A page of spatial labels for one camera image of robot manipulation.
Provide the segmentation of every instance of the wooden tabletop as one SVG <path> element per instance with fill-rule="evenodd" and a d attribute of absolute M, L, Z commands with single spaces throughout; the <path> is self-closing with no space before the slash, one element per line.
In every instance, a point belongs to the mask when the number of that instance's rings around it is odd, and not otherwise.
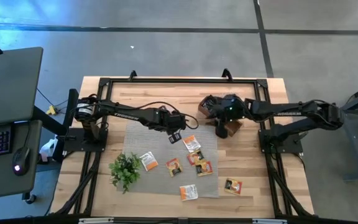
<path fill-rule="evenodd" d="M 84 77 L 80 97 L 96 93 L 99 79 L 100 77 Z M 271 102 L 288 103 L 283 79 L 268 78 L 267 80 Z M 202 124 L 204 116 L 197 112 L 198 103 L 207 95 L 224 96 L 229 93 L 235 93 L 241 98 L 255 98 L 254 87 L 250 84 L 115 83 L 112 88 L 111 100 L 129 106 L 140 106 L 151 101 L 166 101 L 177 107 L 182 113 L 196 116 Z M 244 124 L 232 138 L 218 139 L 219 198 L 199 198 L 182 202 L 179 195 L 138 192 L 128 192 L 123 195 L 110 184 L 108 164 L 113 162 L 122 151 L 127 123 L 126 119 L 110 116 L 108 118 L 108 145 L 100 161 L 92 216 L 274 217 L 265 157 L 260 153 L 257 137 L 259 124 L 247 119 L 241 121 Z M 291 118 L 275 118 L 275 121 L 276 123 L 286 124 L 291 122 Z M 81 127 L 81 124 L 75 121 L 73 127 Z M 283 154 L 282 157 L 288 187 L 302 206 L 313 213 L 302 163 L 299 158 L 292 154 Z M 63 161 L 51 212 L 60 209 L 77 188 L 83 158 L 83 152 L 75 152 Z M 242 181 L 240 196 L 223 190 L 227 177 Z M 86 205 L 88 191 L 89 188 L 87 187 L 81 211 Z M 280 208 L 284 212 L 280 190 L 278 190 L 278 195 Z"/>

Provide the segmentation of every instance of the green leaves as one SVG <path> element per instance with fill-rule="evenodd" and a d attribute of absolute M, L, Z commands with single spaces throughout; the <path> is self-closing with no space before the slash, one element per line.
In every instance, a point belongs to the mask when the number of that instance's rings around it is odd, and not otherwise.
<path fill-rule="evenodd" d="M 117 186 L 118 183 L 122 184 L 124 193 L 129 190 L 129 186 L 140 178 L 138 170 L 140 168 L 140 159 L 136 154 L 131 152 L 130 156 L 120 154 L 114 163 L 109 164 L 111 171 L 111 183 Z"/>

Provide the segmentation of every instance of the small packet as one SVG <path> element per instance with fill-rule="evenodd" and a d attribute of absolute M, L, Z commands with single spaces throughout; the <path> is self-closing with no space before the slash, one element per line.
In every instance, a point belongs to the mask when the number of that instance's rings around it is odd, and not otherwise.
<path fill-rule="evenodd" d="M 213 171 L 212 171 L 211 161 L 205 161 L 205 162 L 201 162 L 200 164 L 197 164 L 196 171 L 199 177 L 212 174 Z"/>
<path fill-rule="evenodd" d="M 201 145 L 198 143 L 196 137 L 194 135 L 188 136 L 187 138 L 183 139 L 185 146 L 189 152 L 194 152 L 197 149 L 201 148 Z"/>
<path fill-rule="evenodd" d="M 198 199 L 197 188 L 195 184 L 181 186 L 180 198 L 182 201 Z"/>
<path fill-rule="evenodd" d="M 142 163 L 146 171 L 149 171 L 150 169 L 153 169 L 154 167 L 158 166 L 158 162 L 155 160 L 152 152 L 148 152 L 143 156 L 140 156 L 140 159 L 142 159 Z"/>
<path fill-rule="evenodd" d="M 200 150 L 196 150 L 194 152 L 189 153 L 187 155 L 187 159 L 189 160 L 191 166 L 194 166 L 196 164 L 200 164 L 200 163 L 206 161 L 203 153 Z"/>
<path fill-rule="evenodd" d="M 224 191 L 232 194 L 240 195 L 241 194 L 242 182 L 227 178 L 226 183 L 224 184 Z"/>
<path fill-rule="evenodd" d="M 173 177 L 174 175 L 177 175 L 183 171 L 183 168 L 180 165 L 179 160 L 177 158 L 174 158 L 174 159 L 168 161 L 165 165 L 167 166 L 171 177 Z"/>

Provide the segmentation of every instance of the gray floor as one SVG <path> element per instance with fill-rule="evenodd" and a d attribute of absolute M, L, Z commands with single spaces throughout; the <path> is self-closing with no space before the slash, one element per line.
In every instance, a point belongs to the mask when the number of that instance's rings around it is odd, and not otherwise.
<path fill-rule="evenodd" d="M 358 30 L 358 0 L 260 0 L 266 29 Z M 95 27 L 194 27 L 255 29 L 251 0 L 0 0 L 1 24 Z M 290 101 L 322 99 L 343 105 L 358 90 L 358 35 L 267 35 L 275 77 L 285 79 Z M 266 77 L 258 34 L 153 32 L 47 32 L 0 30 L 3 50 L 41 46 L 39 88 L 54 103 L 80 89 L 85 75 Z M 47 109 L 39 95 L 36 105 Z M 343 130 L 315 130 L 302 140 L 316 214 L 358 221 L 354 155 Z M 23 204 L 0 198 L 5 217 L 41 215 L 56 175 L 37 174 L 41 200 Z"/>

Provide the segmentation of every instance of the gray placemat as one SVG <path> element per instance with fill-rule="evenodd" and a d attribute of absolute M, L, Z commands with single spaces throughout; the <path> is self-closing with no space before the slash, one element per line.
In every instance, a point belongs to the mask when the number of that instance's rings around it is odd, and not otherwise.
<path fill-rule="evenodd" d="M 215 129 L 200 126 L 196 130 L 185 129 L 180 132 L 182 138 L 194 134 L 201 144 L 201 152 L 211 161 L 213 174 L 198 177 L 195 167 L 190 166 L 186 155 L 189 153 L 183 141 L 171 144 L 166 133 L 148 130 L 143 125 L 130 121 L 127 124 L 124 140 L 124 153 L 136 153 L 138 156 L 152 152 L 158 166 L 146 172 L 140 170 L 140 179 L 129 187 L 130 192 L 147 192 L 179 195 L 179 187 L 195 184 L 199 197 L 219 197 L 218 192 L 218 147 Z M 183 172 L 171 177 L 165 163 L 178 158 Z"/>

